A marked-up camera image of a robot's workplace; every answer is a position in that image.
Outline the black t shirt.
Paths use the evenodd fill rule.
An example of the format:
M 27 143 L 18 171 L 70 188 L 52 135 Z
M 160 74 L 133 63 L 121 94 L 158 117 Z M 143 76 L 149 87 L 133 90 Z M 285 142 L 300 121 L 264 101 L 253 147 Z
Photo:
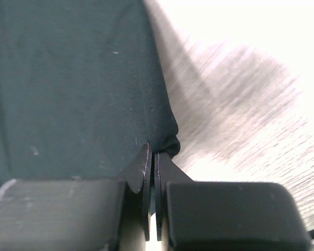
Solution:
M 143 1 L 0 1 L 0 186 L 180 151 Z

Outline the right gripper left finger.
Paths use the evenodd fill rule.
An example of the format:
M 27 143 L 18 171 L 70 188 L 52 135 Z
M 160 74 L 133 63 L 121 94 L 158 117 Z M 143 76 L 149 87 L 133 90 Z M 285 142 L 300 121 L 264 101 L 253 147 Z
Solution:
M 0 250 L 145 250 L 152 152 L 113 178 L 10 180 L 0 187 Z

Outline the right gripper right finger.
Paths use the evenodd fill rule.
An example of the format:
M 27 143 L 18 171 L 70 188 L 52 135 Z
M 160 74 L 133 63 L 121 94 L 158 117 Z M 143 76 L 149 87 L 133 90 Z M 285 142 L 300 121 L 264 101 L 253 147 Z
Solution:
M 295 201 L 272 182 L 191 180 L 154 157 L 157 238 L 163 250 L 310 250 Z

